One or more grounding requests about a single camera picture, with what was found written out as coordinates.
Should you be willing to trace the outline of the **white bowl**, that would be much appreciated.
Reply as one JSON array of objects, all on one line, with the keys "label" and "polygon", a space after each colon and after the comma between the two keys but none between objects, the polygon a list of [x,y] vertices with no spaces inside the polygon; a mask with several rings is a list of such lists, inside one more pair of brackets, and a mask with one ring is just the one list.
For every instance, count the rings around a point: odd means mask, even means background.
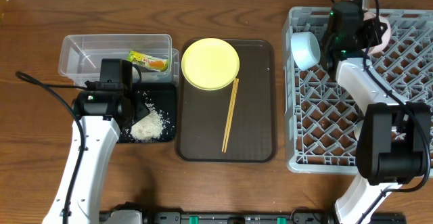
[{"label": "white bowl", "polygon": [[[364,13],[363,20],[366,21],[368,19],[374,18],[375,14],[372,12],[366,12]],[[379,17],[380,23],[386,24],[386,30],[383,31],[384,28],[381,28],[383,35],[382,35],[382,42],[379,45],[372,46],[369,48],[368,55],[373,55],[375,53],[379,53],[380,51],[383,51],[386,46],[388,45],[390,38],[391,38],[391,27],[390,23],[387,18],[380,16]]]}]

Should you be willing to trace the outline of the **yellow plate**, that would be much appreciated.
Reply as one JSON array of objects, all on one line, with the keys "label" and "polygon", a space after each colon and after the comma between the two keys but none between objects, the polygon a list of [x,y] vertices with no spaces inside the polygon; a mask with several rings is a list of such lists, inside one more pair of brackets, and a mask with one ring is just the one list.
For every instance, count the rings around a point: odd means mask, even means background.
[{"label": "yellow plate", "polygon": [[181,70],[186,81],[194,87],[215,91],[236,79],[240,70],[240,57],[227,41],[199,39],[183,52]]}]

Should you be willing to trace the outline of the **light blue bowl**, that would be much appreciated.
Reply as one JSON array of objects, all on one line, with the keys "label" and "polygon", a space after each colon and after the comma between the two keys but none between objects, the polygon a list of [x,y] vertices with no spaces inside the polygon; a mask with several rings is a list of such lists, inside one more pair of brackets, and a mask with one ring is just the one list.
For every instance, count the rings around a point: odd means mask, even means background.
[{"label": "light blue bowl", "polygon": [[295,32],[291,37],[292,56],[297,67],[308,70],[316,66],[321,58],[321,50],[312,32]]}]

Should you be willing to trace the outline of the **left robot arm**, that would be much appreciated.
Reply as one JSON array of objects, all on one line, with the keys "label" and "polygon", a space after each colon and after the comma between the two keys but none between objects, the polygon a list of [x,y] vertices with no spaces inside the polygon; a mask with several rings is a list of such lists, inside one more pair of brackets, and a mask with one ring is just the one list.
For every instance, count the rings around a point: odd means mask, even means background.
[{"label": "left robot arm", "polygon": [[137,94],[138,65],[104,59],[98,81],[87,81],[68,106],[72,141],[55,200],[44,223],[99,223],[108,163],[120,134],[149,113]]}]

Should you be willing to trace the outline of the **green snack wrapper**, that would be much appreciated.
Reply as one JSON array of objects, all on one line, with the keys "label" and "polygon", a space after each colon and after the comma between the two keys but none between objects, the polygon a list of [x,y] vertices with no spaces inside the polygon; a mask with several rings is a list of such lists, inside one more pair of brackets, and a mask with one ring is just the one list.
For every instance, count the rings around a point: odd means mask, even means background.
[{"label": "green snack wrapper", "polygon": [[130,50],[127,61],[156,72],[164,72],[168,68],[168,59],[157,58],[133,50]]}]

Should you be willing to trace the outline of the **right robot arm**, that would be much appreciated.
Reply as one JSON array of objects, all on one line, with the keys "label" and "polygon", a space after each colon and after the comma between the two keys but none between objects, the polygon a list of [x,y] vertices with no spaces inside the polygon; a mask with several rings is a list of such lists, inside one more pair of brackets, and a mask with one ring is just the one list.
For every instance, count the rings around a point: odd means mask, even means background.
[{"label": "right robot arm", "polygon": [[321,64],[364,115],[357,140],[358,173],[323,223],[369,223],[394,192],[414,192],[430,176],[430,107],[406,102],[375,71],[369,50],[383,44],[387,24],[365,19],[361,0],[335,2],[320,42]]}]

